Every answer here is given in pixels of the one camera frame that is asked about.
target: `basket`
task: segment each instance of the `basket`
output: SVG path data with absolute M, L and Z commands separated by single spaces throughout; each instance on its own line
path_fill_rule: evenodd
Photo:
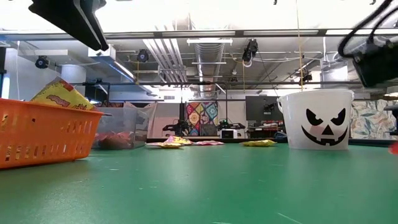
M 0 99 L 0 169 L 87 157 L 102 115 Z

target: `desk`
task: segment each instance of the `desk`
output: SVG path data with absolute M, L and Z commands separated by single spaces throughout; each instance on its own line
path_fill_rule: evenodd
M 398 223 L 398 157 L 387 150 L 94 151 L 0 171 L 1 223 Z

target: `colorful quilt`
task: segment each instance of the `colorful quilt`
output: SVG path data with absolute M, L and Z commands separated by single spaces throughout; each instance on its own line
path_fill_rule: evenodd
M 200 136 L 201 124 L 218 123 L 218 105 L 216 102 L 187 103 L 185 108 L 185 118 L 192 125 L 189 132 L 191 136 Z

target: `white bucket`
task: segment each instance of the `white bucket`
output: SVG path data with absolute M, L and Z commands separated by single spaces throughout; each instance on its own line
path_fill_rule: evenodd
M 347 150 L 353 100 L 351 90 L 314 90 L 278 98 L 289 147 Z

